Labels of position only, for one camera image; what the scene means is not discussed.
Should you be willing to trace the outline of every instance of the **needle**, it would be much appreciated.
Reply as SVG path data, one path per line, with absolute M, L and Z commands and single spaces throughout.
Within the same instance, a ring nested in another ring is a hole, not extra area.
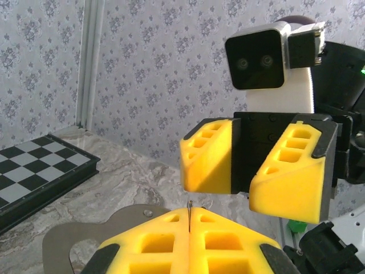
M 188 207 L 188 215 L 189 215 L 189 233 L 190 233 L 190 224 L 191 224 L 191 218 L 192 218 L 192 207 L 193 207 L 193 201 L 188 201 L 188 204 L 186 205 Z

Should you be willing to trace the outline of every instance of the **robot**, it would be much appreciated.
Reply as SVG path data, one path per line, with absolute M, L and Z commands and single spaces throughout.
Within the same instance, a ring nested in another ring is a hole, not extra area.
M 252 211 L 317 224 L 300 249 L 282 249 L 189 201 L 104 241 L 82 274 L 365 273 L 365 205 L 327 221 L 337 180 L 365 179 L 356 142 L 365 75 L 356 75 L 356 89 L 342 107 L 343 89 L 331 98 L 323 92 L 329 88 L 323 72 L 315 72 L 336 47 L 327 48 L 325 23 L 306 22 L 292 31 L 291 20 L 226 41 L 232 83 L 246 90 L 248 112 L 203 119 L 186 134 L 181 183 L 189 192 L 246 192 Z M 351 69 L 365 70 L 364 54 L 356 58 Z

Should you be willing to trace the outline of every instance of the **marble table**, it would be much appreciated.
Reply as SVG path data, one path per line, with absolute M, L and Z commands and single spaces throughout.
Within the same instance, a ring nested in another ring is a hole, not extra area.
M 63 140 L 99 158 L 99 174 L 0 236 L 0 273 L 41 274 L 42 240 L 58 224 L 102 223 L 131 204 L 157 204 L 169 209 L 195 206 L 228 217 L 275 239 L 277 218 L 249 211 L 244 195 L 191 194 L 180 186 L 180 172 L 138 155 L 89 131 L 72 127 L 57 133 Z M 98 245 L 86 240 L 74 245 L 70 258 L 79 272 Z

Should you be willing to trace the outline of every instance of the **black and white checkered board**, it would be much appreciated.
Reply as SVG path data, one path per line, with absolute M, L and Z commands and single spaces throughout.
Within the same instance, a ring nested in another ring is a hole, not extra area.
M 78 177 L 75 187 L 85 180 L 85 176 L 78 175 L 78 170 L 94 166 L 90 171 L 94 175 L 98 160 L 52 135 L 0 151 L 0 221 L 2 212 L 24 200 L 36 199 L 37 193 L 62 183 L 62 179 L 72 181 L 72 176 Z M 60 194 L 53 192 L 51 196 L 49 201 Z

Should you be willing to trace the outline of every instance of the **chessboard case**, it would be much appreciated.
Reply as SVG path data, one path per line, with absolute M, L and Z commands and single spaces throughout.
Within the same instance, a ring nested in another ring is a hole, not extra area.
M 0 235 L 97 174 L 99 160 L 51 134 L 0 151 Z

